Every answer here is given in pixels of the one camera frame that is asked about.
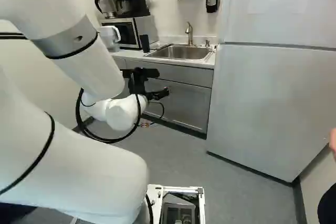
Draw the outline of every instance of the gray floor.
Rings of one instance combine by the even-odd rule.
[[[90,129],[101,136],[115,136],[101,122],[95,121]],[[207,155],[205,144],[205,140],[155,125],[139,128],[117,146],[144,158],[151,184],[203,186],[207,224],[297,223],[292,188]],[[38,218],[28,216],[20,224],[69,223],[69,218],[61,219],[51,210],[38,211]],[[53,220],[44,221],[41,216],[49,213]]]

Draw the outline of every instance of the microwave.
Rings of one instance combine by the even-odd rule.
[[[122,48],[141,49],[140,35],[148,35],[149,44],[159,41],[158,31],[153,16],[134,18],[112,18],[101,21],[102,26],[116,26]]]

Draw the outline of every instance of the coffee maker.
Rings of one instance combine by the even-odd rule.
[[[95,0],[105,18],[129,18],[151,15],[146,0]]]

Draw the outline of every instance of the faucet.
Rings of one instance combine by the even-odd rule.
[[[188,23],[188,27],[185,31],[186,34],[188,34],[188,46],[193,45],[193,27],[191,26],[190,22]]]
[[[205,40],[205,47],[208,49],[210,47],[210,40],[206,39]]]

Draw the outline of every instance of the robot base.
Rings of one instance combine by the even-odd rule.
[[[148,185],[152,202],[153,224],[205,224],[205,196],[202,187]],[[79,219],[73,218],[71,224]],[[148,224],[147,205],[134,224]]]

